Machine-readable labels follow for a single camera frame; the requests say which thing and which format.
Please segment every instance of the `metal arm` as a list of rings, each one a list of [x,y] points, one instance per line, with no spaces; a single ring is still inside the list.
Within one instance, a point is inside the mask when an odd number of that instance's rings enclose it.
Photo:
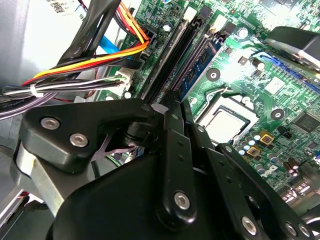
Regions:
[[[12,173],[56,216],[53,239],[314,239],[231,145],[214,149],[188,101],[166,100],[164,114],[139,99],[27,112]],[[89,183],[92,159],[135,146],[145,154]]]

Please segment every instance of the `screw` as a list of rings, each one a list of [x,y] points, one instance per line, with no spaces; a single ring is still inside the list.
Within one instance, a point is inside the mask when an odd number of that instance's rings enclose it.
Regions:
[[[311,236],[310,232],[308,231],[308,229],[306,229],[305,226],[303,226],[301,223],[299,223],[299,229],[301,230],[301,232],[306,235],[308,238]]]
[[[69,138],[70,143],[78,148],[84,148],[88,145],[88,138],[81,133],[72,134]]]
[[[202,126],[198,126],[197,128],[198,128],[198,130],[199,130],[200,132],[202,132],[202,133],[205,132],[205,130],[204,130],[204,128],[203,128]]]
[[[179,120],[179,117],[178,117],[177,115],[171,114],[171,116],[172,116],[174,119]]]
[[[286,222],[285,226],[293,236],[297,236],[297,231],[290,223]]]
[[[229,146],[225,146],[225,150],[227,150],[229,153],[232,153],[232,149]]]
[[[178,191],[174,195],[175,204],[182,210],[187,210],[190,208],[189,198],[182,192]]]
[[[44,119],[41,120],[40,123],[42,127],[49,130],[56,130],[57,128],[60,127],[60,123],[58,122],[58,120],[52,117],[45,117]]]
[[[243,216],[241,218],[241,223],[245,230],[248,231],[248,233],[250,233],[253,236],[257,234],[257,228],[255,224],[247,216]]]
[[[147,112],[150,112],[150,107],[147,104],[143,104],[141,108]]]

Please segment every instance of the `white plastic clip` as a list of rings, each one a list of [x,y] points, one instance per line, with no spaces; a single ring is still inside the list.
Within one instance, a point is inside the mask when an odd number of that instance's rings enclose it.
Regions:
[[[228,87],[226,87],[225,89],[223,89],[222,94],[228,92]]]
[[[36,98],[42,98],[44,96],[43,92],[41,92],[41,93],[37,92],[35,84],[30,85],[30,91],[31,91],[32,95],[34,95]]]

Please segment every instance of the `blue ram slot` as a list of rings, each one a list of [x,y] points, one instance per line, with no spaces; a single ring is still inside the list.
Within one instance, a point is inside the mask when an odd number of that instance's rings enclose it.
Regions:
[[[301,74],[299,74],[296,71],[292,70],[290,67],[286,66],[283,62],[281,62],[276,57],[271,56],[269,53],[264,52],[263,50],[259,50],[259,51],[255,52],[254,54],[252,54],[252,57],[260,57],[262,60],[265,60],[265,61],[273,63],[274,65],[276,65],[277,67],[281,68],[282,70],[284,70],[285,72],[287,72],[288,74],[293,76],[294,78],[296,78],[296,79],[300,80],[301,82],[303,82],[306,86],[311,88],[313,91],[315,91],[318,94],[320,94],[320,89],[319,89],[318,86],[308,82],[306,80],[306,78],[303,77]]]
[[[221,43],[218,42],[215,38],[207,43],[207,46],[204,48],[200,57],[196,60],[189,72],[186,72],[186,75],[182,80],[182,84],[178,90],[179,98],[181,101],[183,101],[188,96],[188,93],[197,84],[204,71],[207,69],[210,63],[212,63],[221,46]]]

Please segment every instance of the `white connector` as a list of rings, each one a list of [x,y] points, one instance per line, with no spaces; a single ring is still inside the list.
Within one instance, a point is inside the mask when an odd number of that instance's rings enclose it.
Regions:
[[[213,30],[214,33],[219,32],[226,25],[227,21],[227,18],[219,14],[213,25],[210,27],[210,30]]]
[[[125,78],[124,80],[121,80],[123,83],[118,86],[108,87],[106,90],[109,90],[110,92],[113,92],[114,94],[118,95],[119,97],[122,97],[125,91],[128,91],[131,87],[133,81],[132,76],[134,75],[134,70],[122,67],[119,71],[115,72],[116,76],[120,76]]]
[[[183,19],[187,20],[190,23],[196,15],[197,15],[197,10],[188,6],[188,8],[186,9],[186,11],[183,15]]]

